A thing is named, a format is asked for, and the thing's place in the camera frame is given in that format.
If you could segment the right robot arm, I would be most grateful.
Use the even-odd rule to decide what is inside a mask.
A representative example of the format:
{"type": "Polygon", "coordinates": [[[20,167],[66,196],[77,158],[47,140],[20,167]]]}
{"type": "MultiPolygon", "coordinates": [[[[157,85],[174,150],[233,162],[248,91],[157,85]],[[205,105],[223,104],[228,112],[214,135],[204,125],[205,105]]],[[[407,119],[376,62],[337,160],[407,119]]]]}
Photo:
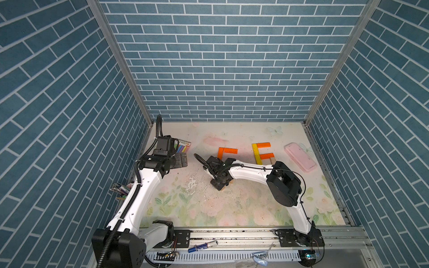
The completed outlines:
{"type": "Polygon", "coordinates": [[[210,158],[203,165],[212,176],[211,184],[218,191],[233,180],[248,180],[266,185],[276,202],[286,207],[293,222],[294,237],[300,245],[310,246],[320,235],[302,203],[302,181],[284,163],[277,161],[273,165],[257,165],[228,158],[221,161],[210,158]]]}

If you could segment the yellow block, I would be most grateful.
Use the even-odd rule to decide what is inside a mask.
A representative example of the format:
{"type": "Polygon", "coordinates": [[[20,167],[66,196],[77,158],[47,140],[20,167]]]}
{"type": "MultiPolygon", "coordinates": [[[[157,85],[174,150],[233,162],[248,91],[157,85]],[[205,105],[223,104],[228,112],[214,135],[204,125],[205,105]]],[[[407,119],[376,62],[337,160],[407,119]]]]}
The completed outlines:
{"type": "Polygon", "coordinates": [[[263,164],[262,159],[260,158],[259,155],[256,155],[255,159],[256,159],[256,162],[257,162],[258,165],[262,165],[263,164]]]}
{"type": "Polygon", "coordinates": [[[259,154],[258,144],[252,144],[252,150],[255,158],[259,158],[260,154],[259,154]]]}

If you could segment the orange block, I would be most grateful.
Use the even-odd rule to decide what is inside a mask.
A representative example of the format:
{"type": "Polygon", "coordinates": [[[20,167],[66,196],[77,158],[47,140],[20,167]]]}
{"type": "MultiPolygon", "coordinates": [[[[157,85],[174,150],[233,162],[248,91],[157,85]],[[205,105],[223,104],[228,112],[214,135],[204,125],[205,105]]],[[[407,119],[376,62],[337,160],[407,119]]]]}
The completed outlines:
{"type": "Polygon", "coordinates": [[[264,143],[257,143],[256,146],[257,148],[268,148],[268,147],[271,147],[271,144],[269,142],[264,142],[264,143]]]}
{"type": "Polygon", "coordinates": [[[260,154],[260,158],[262,160],[265,160],[265,159],[275,158],[275,156],[273,153],[267,153],[267,154],[260,154]]]}
{"type": "Polygon", "coordinates": [[[223,157],[223,151],[224,151],[224,148],[223,148],[223,147],[220,147],[220,148],[219,148],[219,151],[218,151],[218,154],[217,154],[217,157],[218,157],[220,160],[222,160],[222,157],[223,157]]]}
{"type": "Polygon", "coordinates": [[[232,149],[232,148],[222,148],[222,152],[223,153],[227,153],[227,154],[237,154],[238,153],[238,149],[232,149]]]}

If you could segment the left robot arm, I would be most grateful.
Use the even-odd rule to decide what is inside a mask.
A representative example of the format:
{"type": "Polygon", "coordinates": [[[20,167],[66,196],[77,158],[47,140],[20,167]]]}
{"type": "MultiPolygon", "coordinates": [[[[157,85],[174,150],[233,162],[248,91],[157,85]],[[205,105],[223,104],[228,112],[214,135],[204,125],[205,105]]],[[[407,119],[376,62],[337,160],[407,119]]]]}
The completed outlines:
{"type": "Polygon", "coordinates": [[[147,251],[174,243],[173,222],[156,220],[143,231],[140,224],[164,175],[187,165],[185,153],[170,157],[149,155],[135,163],[136,179],[130,193],[107,226],[97,229],[92,236],[99,268],[139,268],[147,251]]]}

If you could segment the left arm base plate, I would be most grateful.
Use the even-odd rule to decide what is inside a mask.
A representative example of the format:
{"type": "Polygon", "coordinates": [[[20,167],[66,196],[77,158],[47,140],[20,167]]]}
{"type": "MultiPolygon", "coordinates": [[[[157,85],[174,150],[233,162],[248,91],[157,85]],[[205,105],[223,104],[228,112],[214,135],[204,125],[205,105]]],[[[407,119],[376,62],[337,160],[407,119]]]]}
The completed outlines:
{"type": "Polygon", "coordinates": [[[168,234],[166,241],[163,241],[155,246],[155,248],[179,248],[187,249],[189,248],[191,240],[191,231],[190,230],[174,230],[173,235],[168,234]]]}

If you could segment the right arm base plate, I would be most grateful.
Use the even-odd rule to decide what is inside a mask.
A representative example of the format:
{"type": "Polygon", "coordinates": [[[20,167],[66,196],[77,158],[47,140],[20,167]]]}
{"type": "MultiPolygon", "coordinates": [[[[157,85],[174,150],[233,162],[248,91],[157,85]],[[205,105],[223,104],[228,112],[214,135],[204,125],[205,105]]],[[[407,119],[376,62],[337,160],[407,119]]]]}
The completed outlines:
{"type": "Polygon", "coordinates": [[[274,231],[278,236],[281,247],[324,247],[325,242],[319,229],[312,227],[308,234],[300,233],[295,229],[278,229],[274,231]]]}

